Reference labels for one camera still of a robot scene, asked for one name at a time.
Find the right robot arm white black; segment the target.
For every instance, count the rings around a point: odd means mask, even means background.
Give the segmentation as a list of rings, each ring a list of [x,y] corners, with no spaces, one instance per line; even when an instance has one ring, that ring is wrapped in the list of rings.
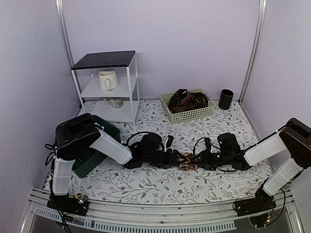
[[[218,152],[213,152],[211,140],[204,138],[206,148],[194,153],[198,166],[215,170],[219,166],[230,165],[235,170],[245,171],[278,155],[286,156],[280,167],[256,191],[251,202],[256,212],[267,207],[270,197],[311,166],[311,129],[296,118],[289,119],[269,136],[244,149],[240,148],[232,133],[223,133],[217,140]]]

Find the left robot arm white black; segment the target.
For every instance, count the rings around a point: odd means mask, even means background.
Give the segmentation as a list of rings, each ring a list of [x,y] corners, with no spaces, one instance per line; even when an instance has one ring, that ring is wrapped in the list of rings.
[[[88,149],[104,154],[127,169],[140,167],[143,163],[166,169],[186,161],[185,156],[170,149],[172,136],[163,141],[156,133],[142,132],[140,141],[121,143],[109,135],[98,120],[95,115],[83,114],[63,122],[55,129],[54,145],[45,145],[54,152],[52,200],[62,211],[72,207],[72,200],[67,194],[73,164]]]

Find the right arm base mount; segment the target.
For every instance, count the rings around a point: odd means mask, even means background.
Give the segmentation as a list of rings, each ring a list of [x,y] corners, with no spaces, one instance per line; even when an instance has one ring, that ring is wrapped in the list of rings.
[[[273,223],[276,202],[273,196],[258,195],[249,199],[237,199],[232,204],[238,216],[251,216],[249,221],[255,228],[264,228]]]

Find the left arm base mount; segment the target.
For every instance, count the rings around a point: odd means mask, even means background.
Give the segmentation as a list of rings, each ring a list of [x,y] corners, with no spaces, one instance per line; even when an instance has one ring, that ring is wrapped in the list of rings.
[[[56,196],[54,193],[51,193],[47,202],[47,207],[62,213],[86,216],[89,208],[89,201],[81,194],[70,197],[68,194]]]

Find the cream floral patterned tie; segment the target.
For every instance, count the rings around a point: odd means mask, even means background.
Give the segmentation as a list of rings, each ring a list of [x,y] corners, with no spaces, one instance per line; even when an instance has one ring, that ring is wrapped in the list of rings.
[[[192,153],[183,152],[179,156],[179,162],[181,162],[178,167],[182,171],[195,171],[198,169],[198,165],[191,161],[194,158]]]

